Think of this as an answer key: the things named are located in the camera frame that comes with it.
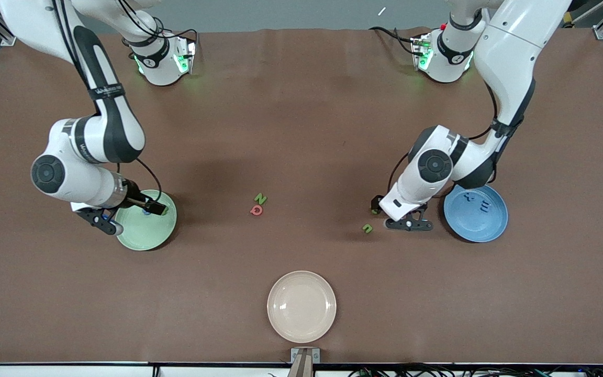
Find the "plate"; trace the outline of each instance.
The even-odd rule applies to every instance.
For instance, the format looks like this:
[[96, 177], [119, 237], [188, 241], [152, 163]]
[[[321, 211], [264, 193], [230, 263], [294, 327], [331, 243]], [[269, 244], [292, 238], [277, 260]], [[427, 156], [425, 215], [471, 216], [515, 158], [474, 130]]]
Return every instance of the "plate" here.
[[455, 186], [443, 201], [443, 214], [458, 236], [472, 242], [495, 240], [509, 223], [504, 199], [487, 185], [471, 190]]
[[[157, 190], [143, 190], [151, 198], [158, 197]], [[129, 207], [119, 209], [115, 213], [116, 223], [122, 225], [122, 234], [118, 240], [126, 248], [134, 251], [146, 251], [157, 248], [163, 244], [172, 234], [176, 224], [176, 208], [174, 201], [162, 193], [160, 203], [167, 206], [167, 212], [164, 215], [146, 215], [141, 207]]]
[[320, 339], [337, 315], [337, 298], [320, 275], [295, 271], [278, 279], [266, 303], [271, 326], [295, 343]]

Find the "floor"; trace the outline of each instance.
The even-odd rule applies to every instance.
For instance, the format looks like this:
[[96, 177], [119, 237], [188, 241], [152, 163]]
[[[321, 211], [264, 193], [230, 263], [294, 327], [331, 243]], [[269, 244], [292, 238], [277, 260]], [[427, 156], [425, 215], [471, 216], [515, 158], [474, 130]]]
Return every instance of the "floor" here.
[[[596, 0], [573, 15], [582, 14]], [[165, 26], [172, 29], [195, 28], [201, 32], [254, 31], [258, 29], [325, 28], [367, 29], [436, 27], [448, 18], [448, 6], [441, 0], [167, 0], [151, 8]], [[591, 27], [603, 16], [603, 9], [580, 27]], [[113, 33], [110, 27], [82, 17], [96, 33]]]

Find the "blue plate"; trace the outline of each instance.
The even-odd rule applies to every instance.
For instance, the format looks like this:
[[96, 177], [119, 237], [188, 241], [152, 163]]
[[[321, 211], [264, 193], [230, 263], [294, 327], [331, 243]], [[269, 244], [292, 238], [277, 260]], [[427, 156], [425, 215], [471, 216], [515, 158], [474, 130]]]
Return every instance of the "blue plate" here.
[[473, 242], [493, 241], [509, 222], [504, 199], [490, 186], [471, 190], [455, 186], [443, 201], [443, 213], [455, 233]]

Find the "cable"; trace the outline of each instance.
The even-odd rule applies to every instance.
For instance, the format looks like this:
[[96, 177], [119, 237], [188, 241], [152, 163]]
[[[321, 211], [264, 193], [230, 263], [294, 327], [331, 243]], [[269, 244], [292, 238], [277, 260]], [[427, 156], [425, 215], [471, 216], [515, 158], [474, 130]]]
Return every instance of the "cable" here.
[[488, 183], [492, 183], [495, 182], [495, 180], [497, 179], [497, 164], [495, 164], [495, 169], [493, 171], [493, 178], [490, 179], [490, 181], [488, 181]]
[[443, 199], [443, 198], [445, 198], [446, 196], [448, 196], [448, 194], [450, 194], [450, 193], [453, 192], [453, 190], [455, 189], [455, 186], [457, 186], [457, 183], [453, 183], [453, 186], [448, 191], [446, 191], [445, 193], [443, 193], [442, 195], [434, 195], [432, 197], [432, 199]]
[[406, 46], [404, 46], [404, 42], [401, 41], [401, 38], [399, 37], [399, 34], [397, 33], [397, 28], [395, 28], [395, 37], [397, 38], [397, 41], [399, 41], [399, 45], [404, 49], [404, 51], [411, 53], [411, 55], [415, 55], [417, 57], [421, 57], [423, 55], [422, 52], [412, 51], [412, 50], [409, 50], [408, 48], [406, 48]]
[[52, 5], [53, 5], [53, 9], [55, 10], [55, 17], [57, 17], [58, 26], [60, 26], [60, 33], [62, 34], [62, 40], [64, 40], [64, 47], [66, 48], [67, 53], [69, 53], [71, 62], [74, 64], [74, 67], [75, 67], [76, 71], [79, 73], [81, 80], [83, 81], [85, 86], [87, 86], [89, 88], [90, 86], [89, 86], [88, 81], [85, 77], [85, 74], [82, 70], [81, 63], [79, 62], [77, 55], [74, 55], [75, 50], [72, 49], [71, 46], [69, 45], [70, 40], [71, 40], [71, 43], [73, 43], [73, 39], [67, 37], [67, 31], [69, 31], [69, 34], [71, 34], [70, 26], [69, 26], [69, 19], [66, 16], [66, 7], [64, 6], [64, 0], [60, 0], [60, 1], [62, 2], [62, 9], [64, 10], [65, 24], [62, 24], [62, 17], [60, 17], [60, 9], [57, 5], [57, 0], [52, 0]]
[[390, 31], [390, 30], [388, 30], [386, 28], [381, 28], [380, 26], [374, 26], [373, 28], [369, 28], [369, 30], [382, 31], [382, 32], [386, 33], [387, 35], [391, 36], [392, 38], [398, 38], [400, 41], [408, 41], [408, 42], [411, 41], [410, 39], [406, 39], [406, 38], [402, 38], [402, 37], [399, 37], [399, 36], [395, 36], [395, 34], [392, 31]]
[[419, 36], [422, 36], [424, 34], [427, 33], [422, 33], [422, 34], [417, 34], [415, 36], [410, 37], [409, 39], [407, 38], [402, 38], [399, 36], [399, 33], [397, 32], [397, 28], [395, 28], [395, 32], [391, 32], [388, 29], [385, 28], [381, 28], [380, 26], [374, 26], [373, 28], [369, 28], [369, 30], [376, 30], [376, 31], [383, 31], [385, 32], [387, 35], [391, 36], [392, 38], [395, 38], [397, 41], [399, 41], [399, 45], [404, 49], [404, 51], [411, 53], [411, 55], [416, 55], [417, 57], [421, 57], [423, 55], [423, 53], [421, 52], [415, 52], [412, 50], [409, 50], [408, 48], [406, 48], [406, 46], [404, 46], [404, 42], [408, 42], [411, 43], [411, 38], [417, 38]]
[[[163, 39], [172, 39], [172, 38], [176, 38], [176, 37], [182, 36], [183, 34], [192, 31], [194, 33], [194, 36], [195, 36], [195, 39], [193, 41], [198, 41], [199, 40], [199, 33], [195, 29], [187, 29], [185, 31], [181, 31], [180, 33], [173, 34], [171, 36], [165, 36], [163, 33], [159, 33], [158, 34], [156, 30], [152, 30], [150, 28], [148, 28], [148, 30], [146, 30], [146, 29], [142, 28], [141, 25], [138, 22], [136, 22], [136, 20], [134, 20], [134, 17], [132, 17], [131, 13], [134, 13], [134, 15], [136, 15], [136, 10], [134, 10], [134, 8], [132, 8], [132, 6], [129, 5], [129, 3], [127, 2], [127, 0], [118, 0], [118, 3], [120, 4], [120, 7], [122, 7], [122, 9], [127, 14], [127, 17], [129, 17], [129, 19], [134, 23], [134, 25], [136, 25], [137, 28], [141, 29], [141, 31], [143, 31], [144, 33], [146, 33], [148, 36], [158, 37], [158, 38], [163, 38]], [[153, 19], [155, 19], [156, 22], [160, 23], [160, 28], [162, 29], [162, 31], [172, 32], [170, 29], [165, 29], [164, 28], [164, 24], [162, 23], [162, 21], [160, 19], [158, 19], [157, 17], [153, 17]]]
[[[490, 93], [490, 98], [493, 100], [493, 119], [497, 119], [497, 100], [495, 100], [495, 93], [493, 93], [493, 89], [490, 88], [490, 85], [488, 85], [488, 83], [486, 83], [485, 81], [483, 81], [483, 83], [485, 84], [485, 87], [488, 88], [488, 93]], [[490, 129], [492, 127], [488, 126], [488, 128], [481, 132], [480, 134], [473, 136], [471, 138], [469, 138], [469, 140], [475, 140], [478, 138], [482, 138], [483, 136], [485, 136], [485, 134], [487, 134], [488, 132], [490, 132]]]
[[397, 171], [397, 168], [399, 167], [399, 165], [401, 165], [402, 161], [404, 161], [404, 159], [407, 157], [409, 157], [409, 152], [406, 152], [406, 154], [404, 156], [402, 156], [401, 159], [399, 159], [399, 162], [397, 162], [397, 165], [395, 165], [395, 168], [392, 169], [392, 173], [390, 173], [390, 179], [387, 181], [386, 193], [390, 192], [390, 187], [392, 187], [392, 177], [395, 176], [395, 172]]
[[146, 168], [146, 170], [148, 170], [150, 175], [153, 176], [155, 183], [158, 184], [158, 198], [155, 199], [155, 201], [157, 202], [158, 200], [160, 200], [160, 197], [162, 196], [162, 185], [160, 184], [160, 180], [158, 179], [158, 176], [156, 176], [155, 173], [153, 173], [153, 170], [150, 170], [148, 165], [146, 165], [143, 161], [141, 161], [140, 158], [137, 157], [136, 160], [139, 162], [139, 164], [141, 164], [144, 168]]
[[382, 31], [382, 32], [386, 33], [387, 35], [391, 36], [392, 38], [397, 38], [400, 41], [407, 41], [407, 42], [410, 42], [411, 38], [418, 38], [420, 36], [424, 36], [425, 34], [428, 34], [428, 33], [421, 33], [421, 34], [416, 34], [414, 36], [411, 36], [409, 38], [404, 38], [404, 37], [400, 37], [399, 34], [395, 34], [388, 29], [381, 28], [380, 26], [374, 26], [373, 28], [369, 28], [369, 30]]

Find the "brown table surface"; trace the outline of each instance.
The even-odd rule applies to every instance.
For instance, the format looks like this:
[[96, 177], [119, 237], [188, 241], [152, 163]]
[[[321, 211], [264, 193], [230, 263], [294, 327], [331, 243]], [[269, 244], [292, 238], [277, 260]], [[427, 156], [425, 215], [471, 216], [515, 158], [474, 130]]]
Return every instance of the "brown table surface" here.
[[[311, 270], [338, 300], [312, 343], [326, 362], [603, 363], [603, 41], [589, 29], [558, 30], [539, 59], [494, 184], [509, 227], [486, 244], [452, 236], [438, 201], [426, 233], [368, 210], [422, 129], [488, 126], [475, 69], [438, 84], [374, 31], [263, 30], [202, 35], [196, 75], [156, 87], [119, 36], [102, 40], [177, 230], [132, 252], [34, 188], [50, 126], [93, 107], [69, 64], [3, 48], [0, 362], [287, 360], [266, 297]], [[122, 172], [155, 187], [137, 164]]]

